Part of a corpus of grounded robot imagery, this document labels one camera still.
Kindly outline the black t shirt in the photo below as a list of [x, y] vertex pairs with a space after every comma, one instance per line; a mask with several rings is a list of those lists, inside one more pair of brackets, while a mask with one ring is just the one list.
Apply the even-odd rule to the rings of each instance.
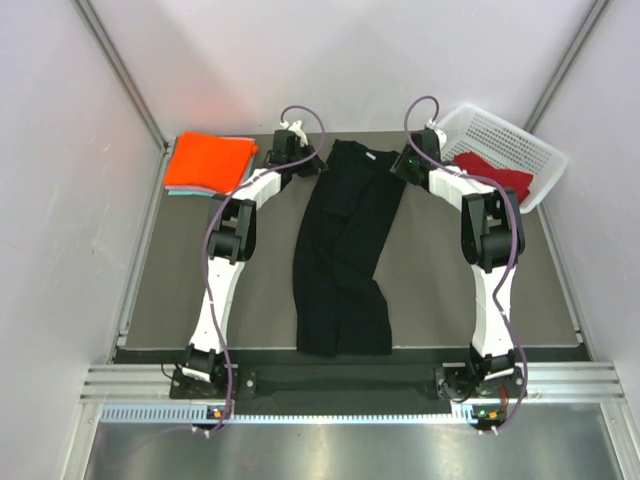
[[298, 351], [388, 355], [387, 301], [374, 279], [406, 183], [399, 154], [337, 140], [312, 191], [293, 258]]

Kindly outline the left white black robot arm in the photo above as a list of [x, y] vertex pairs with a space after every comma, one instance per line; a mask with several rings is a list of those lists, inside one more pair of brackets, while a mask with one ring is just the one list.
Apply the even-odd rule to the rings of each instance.
[[292, 177], [326, 169], [303, 122], [280, 121], [265, 163], [229, 194], [215, 194], [201, 248], [204, 297], [179, 372], [205, 396], [228, 395], [233, 367], [227, 326], [235, 288], [256, 247], [257, 213]]

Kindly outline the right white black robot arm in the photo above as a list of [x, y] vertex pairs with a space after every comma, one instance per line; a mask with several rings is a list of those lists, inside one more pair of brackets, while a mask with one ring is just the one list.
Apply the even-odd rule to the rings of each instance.
[[461, 250], [475, 282], [467, 391], [487, 396], [516, 370], [510, 302], [518, 257], [524, 250], [518, 197], [494, 179], [442, 162], [440, 146], [441, 135], [434, 128], [409, 132], [391, 172], [460, 213]]

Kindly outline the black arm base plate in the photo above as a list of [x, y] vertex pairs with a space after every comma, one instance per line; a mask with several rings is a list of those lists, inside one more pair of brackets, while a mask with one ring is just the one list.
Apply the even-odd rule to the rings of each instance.
[[462, 348], [397, 349], [388, 356], [305, 355], [295, 350], [233, 350], [214, 380], [178, 371], [173, 399], [231, 399], [236, 415], [347, 416], [448, 413], [454, 403], [515, 401], [521, 369], [481, 380]]

